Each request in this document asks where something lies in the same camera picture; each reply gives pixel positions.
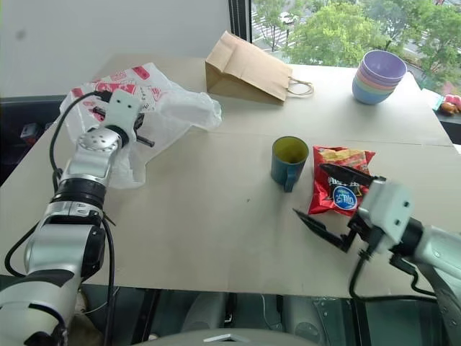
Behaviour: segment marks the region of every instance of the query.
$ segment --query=white wall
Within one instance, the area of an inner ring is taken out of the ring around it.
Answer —
[[[228,0],[3,0],[0,95],[66,94],[115,53],[206,57]]]

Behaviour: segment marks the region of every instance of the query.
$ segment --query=tree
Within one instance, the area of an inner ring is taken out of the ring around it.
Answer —
[[[431,0],[364,0],[365,14],[380,23],[381,33],[387,37],[384,50],[391,43],[403,45],[410,36],[421,33],[420,17]]]
[[[355,4],[355,2],[355,0],[309,0],[309,9],[312,12],[317,12],[324,6],[342,3]]]
[[[280,14],[286,6],[290,5],[288,0],[253,0],[256,9],[255,20],[259,25],[264,42],[275,51],[282,33],[287,30],[287,25],[280,19]],[[306,0],[295,0],[294,4],[286,10],[293,19],[299,19],[306,6]]]
[[[295,28],[285,54],[291,63],[356,67],[380,41],[378,26],[365,18],[361,6],[330,4]]]
[[[419,50],[425,55],[421,68],[433,79],[455,81],[461,61],[461,13],[450,6],[431,6],[421,21],[426,28],[419,38]]]

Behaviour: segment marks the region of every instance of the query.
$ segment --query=snack bag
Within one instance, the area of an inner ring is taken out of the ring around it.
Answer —
[[[337,213],[352,216],[361,203],[366,187],[353,182],[351,185],[330,177],[320,168],[320,164],[340,164],[369,174],[368,163],[375,155],[372,151],[348,148],[326,148],[314,146],[314,190],[310,202],[309,214],[334,210]]]

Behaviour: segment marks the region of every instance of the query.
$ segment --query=blue mug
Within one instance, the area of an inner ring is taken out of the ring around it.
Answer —
[[[308,155],[308,146],[296,137],[281,137],[272,145],[271,177],[283,185],[285,192],[293,191]]]

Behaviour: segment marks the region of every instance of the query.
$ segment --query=white plastic bag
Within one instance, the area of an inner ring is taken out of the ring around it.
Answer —
[[[146,182],[146,164],[181,138],[191,126],[210,130],[221,124],[221,107],[217,101],[204,92],[188,92],[168,80],[153,63],[72,89],[61,103],[60,111],[64,112],[72,101],[88,92],[116,89],[123,89],[143,101],[144,121],[138,135],[155,141],[155,146],[150,148],[137,142],[122,150],[112,168],[111,187],[140,187]],[[82,133],[103,120],[93,109],[105,110],[106,106],[107,103],[100,99],[88,97],[72,109],[66,126],[74,143]]]

